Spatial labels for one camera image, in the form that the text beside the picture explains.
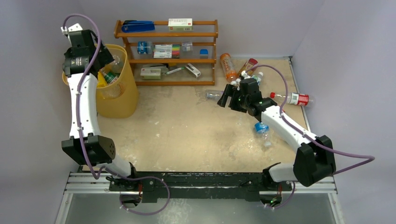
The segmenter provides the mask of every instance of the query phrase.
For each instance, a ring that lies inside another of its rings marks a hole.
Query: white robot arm
[[[315,139],[319,144],[332,148],[327,136],[318,137],[305,130],[285,113],[270,98],[262,98],[257,82],[253,78],[241,80],[239,87],[228,84],[218,105],[225,107],[227,98],[231,97],[229,107],[232,110],[248,112],[259,122],[274,129],[296,152],[293,164],[277,163],[263,170],[268,183],[282,181],[299,181],[308,187],[336,171],[334,154],[312,143],[283,119],[302,130],[304,134]]]
[[[84,75],[84,70],[96,49],[92,32],[74,29],[67,35],[71,47],[65,53],[64,71],[71,93],[72,120],[70,139],[62,141],[62,149],[79,165],[105,167],[117,174],[130,176],[134,171],[133,165],[116,155],[113,140],[100,135],[97,120],[97,73],[110,63],[113,57],[108,49],[100,43],[101,51],[95,58],[89,73]],[[81,124],[77,122],[77,111],[80,112]],[[84,150],[91,164],[87,164]]]

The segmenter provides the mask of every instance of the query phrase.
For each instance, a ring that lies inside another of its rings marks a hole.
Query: blue object
[[[265,125],[261,122],[258,122],[257,124],[255,124],[255,128],[256,128],[257,133],[266,133],[269,131],[268,125]]]
[[[137,43],[137,53],[140,55],[153,53],[152,45],[153,43],[150,41],[139,41]]]
[[[208,56],[209,56],[209,52],[208,52],[207,49],[201,49],[199,51],[199,57],[200,58],[208,58]]]
[[[153,21],[126,20],[121,27],[124,33],[143,32],[155,29]]]

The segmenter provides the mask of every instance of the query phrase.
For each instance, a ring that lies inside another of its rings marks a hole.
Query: gray wall
[[[116,20],[219,20],[218,55],[291,56],[324,0],[80,0],[104,41]]]
[[[60,142],[70,128],[61,80],[69,47],[60,27],[76,0],[8,0],[0,7],[1,223],[54,223],[76,164]]]
[[[316,134],[334,148],[372,154],[368,165],[337,175],[348,223],[394,223],[396,1],[327,0],[294,55]],[[337,157],[338,168],[360,160]]]

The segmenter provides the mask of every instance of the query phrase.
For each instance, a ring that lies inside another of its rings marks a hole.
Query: yellow wastebasket
[[[120,57],[124,62],[124,67],[117,81],[111,85],[96,88],[96,110],[103,117],[127,118],[136,110],[139,92],[125,49],[113,44],[106,44],[106,46],[112,55]],[[68,85],[64,73],[62,80]]]

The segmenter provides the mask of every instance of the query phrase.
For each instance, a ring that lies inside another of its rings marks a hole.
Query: white box
[[[170,32],[192,31],[192,19],[169,19]]]
[[[140,70],[140,76],[143,79],[161,79],[161,69],[142,68]]]

